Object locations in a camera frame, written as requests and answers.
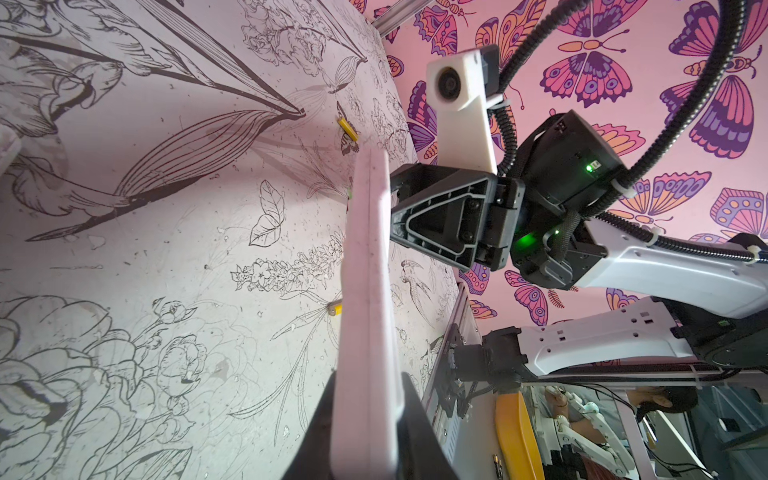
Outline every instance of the yellow plastic bin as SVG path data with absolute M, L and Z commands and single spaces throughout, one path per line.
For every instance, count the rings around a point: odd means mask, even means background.
M 497 397 L 496 436 L 511 480 L 544 480 L 531 417 L 521 393 Z

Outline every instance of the green led light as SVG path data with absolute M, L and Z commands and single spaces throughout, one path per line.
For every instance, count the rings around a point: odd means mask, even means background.
M 515 244 L 515 248 L 517 250 L 523 250 L 526 249 L 536 243 L 536 237 L 534 237 L 533 233 L 529 233 L 525 237 L 522 237 L 520 240 L 517 241 Z

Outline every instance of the black hair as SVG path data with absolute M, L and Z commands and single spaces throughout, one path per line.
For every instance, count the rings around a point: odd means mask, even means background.
M 650 412 L 683 413 L 690 411 L 699 403 L 699 393 L 694 386 L 665 386 L 659 387 L 660 394 L 672 402 L 672 406 L 661 406 L 656 402 L 642 402 L 637 406 L 637 422 Z

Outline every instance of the person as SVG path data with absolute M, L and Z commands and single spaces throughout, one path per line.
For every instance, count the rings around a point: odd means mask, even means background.
M 563 385 L 557 387 L 578 395 L 584 404 L 594 402 L 616 436 L 619 439 L 627 439 L 616 401 L 610 395 L 598 393 L 583 386 Z M 545 389 L 546 406 L 549 408 L 549 412 L 546 412 L 548 416 L 555 418 L 562 415 L 571 423 L 571 429 L 574 432 L 580 433 L 596 445 L 605 443 L 603 435 L 592 426 L 588 419 L 568 405 L 568 399 L 559 389 Z M 698 393 L 696 387 L 693 386 L 643 386 L 634 390 L 627 390 L 626 393 L 629 403 L 637 410 L 638 422 L 649 412 L 656 410 L 665 413 L 688 412 L 698 403 Z

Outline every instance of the camera lens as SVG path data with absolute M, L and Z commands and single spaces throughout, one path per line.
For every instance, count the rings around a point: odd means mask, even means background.
M 437 89 L 445 100 L 455 100 L 462 91 L 462 79 L 453 68 L 446 68 L 437 79 Z

